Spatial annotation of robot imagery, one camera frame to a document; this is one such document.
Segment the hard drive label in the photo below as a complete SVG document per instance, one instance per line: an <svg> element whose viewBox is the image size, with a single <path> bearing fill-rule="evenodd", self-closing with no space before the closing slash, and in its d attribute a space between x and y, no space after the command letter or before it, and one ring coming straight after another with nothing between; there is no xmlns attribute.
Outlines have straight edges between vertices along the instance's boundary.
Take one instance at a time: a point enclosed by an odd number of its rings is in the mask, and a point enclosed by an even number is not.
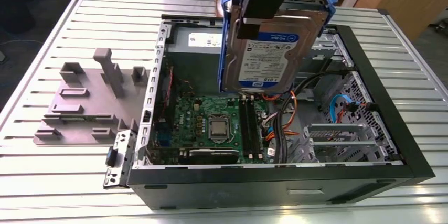
<svg viewBox="0 0 448 224"><path fill-rule="evenodd" d="M280 82L288 60L287 52L296 46L297 34L259 33L248 40L239 82L245 87L271 87Z"/></svg>
<svg viewBox="0 0 448 224"><path fill-rule="evenodd" d="M191 33L189 47L221 47L223 34Z"/></svg>

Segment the plastic support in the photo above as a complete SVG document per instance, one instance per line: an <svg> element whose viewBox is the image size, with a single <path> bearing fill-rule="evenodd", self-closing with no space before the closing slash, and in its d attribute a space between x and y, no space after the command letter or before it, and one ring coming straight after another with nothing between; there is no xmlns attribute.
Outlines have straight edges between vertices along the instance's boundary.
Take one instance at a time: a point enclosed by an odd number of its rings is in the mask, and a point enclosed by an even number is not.
<svg viewBox="0 0 448 224"><path fill-rule="evenodd" d="M109 48L97 48L93 54L93 60L101 64L104 75L109 82L113 94L116 98L124 96L124 90L121 86L121 71L111 61L112 51Z"/></svg>

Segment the aluminum table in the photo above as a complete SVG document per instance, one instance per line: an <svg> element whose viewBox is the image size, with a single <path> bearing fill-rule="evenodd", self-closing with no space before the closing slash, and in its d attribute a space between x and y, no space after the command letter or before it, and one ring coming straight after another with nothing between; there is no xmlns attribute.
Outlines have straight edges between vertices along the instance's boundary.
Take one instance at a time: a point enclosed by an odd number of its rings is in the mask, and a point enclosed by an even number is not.
<svg viewBox="0 0 448 224"><path fill-rule="evenodd" d="M352 27L432 165L436 177L421 184L395 188L356 204L152 211L129 189L103 189L108 146L37 147L32 138L60 84L63 63L99 69L93 50L108 47L121 69L152 69L164 13L215 16L215 2L71 0L0 113L0 220L448 222L448 92L391 17L372 9L339 8L332 23Z"/></svg>

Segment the green motherboard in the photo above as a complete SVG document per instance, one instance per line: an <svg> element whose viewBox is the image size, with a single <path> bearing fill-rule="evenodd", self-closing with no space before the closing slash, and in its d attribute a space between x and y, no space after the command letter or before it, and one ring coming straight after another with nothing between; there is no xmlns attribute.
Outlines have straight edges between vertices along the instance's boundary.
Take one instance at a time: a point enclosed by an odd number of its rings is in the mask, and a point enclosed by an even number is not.
<svg viewBox="0 0 448 224"><path fill-rule="evenodd" d="M249 118L257 123L265 115L265 101L252 102L255 115ZM257 147L263 149L260 130L252 128L251 132L241 130L240 99L224 97L177 97L173 131L171 135L171 148L223 148L239 151L239 163L265 163L265 153L247 155L243 142L244 134L252 134Z"/></svg>

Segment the black cable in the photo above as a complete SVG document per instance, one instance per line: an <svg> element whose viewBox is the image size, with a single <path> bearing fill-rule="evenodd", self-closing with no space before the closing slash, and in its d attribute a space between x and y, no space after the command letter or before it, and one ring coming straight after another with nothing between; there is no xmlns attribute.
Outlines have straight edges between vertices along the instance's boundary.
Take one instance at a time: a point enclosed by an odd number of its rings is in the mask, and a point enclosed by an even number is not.
<svg viewBox="0 0 448 224"><path fill-rule="evenodd" d="M316 73L311 76L308 76L297 85L297 87L293 89L295 91L295 95L297 95L304 88L309 85L311 82L313 82L313 80L316 80L317 78L321 78L327 75L331 74L348 74L351 72L351 70L335 70L335 71L327 71L327 72L321 72L321 73ZM276 115L276 121L275 121L275 137L276 139L276 145L277 143L280 144L280 146L276 146L276 152L275 154L277 154L277 151L281 151L283 153L283 157L279 158L280 163L285 163L287 162L287 153L288 153L288 145L287 145L287 138L285 138L285 133L283 131L283 124L281 124L281 116L283 116L283 112L287 109L288 103L291 101L291 95L288 96L288 98L285 99L285 101L281 104L281 108L277 111L277 115Z"/></svg>

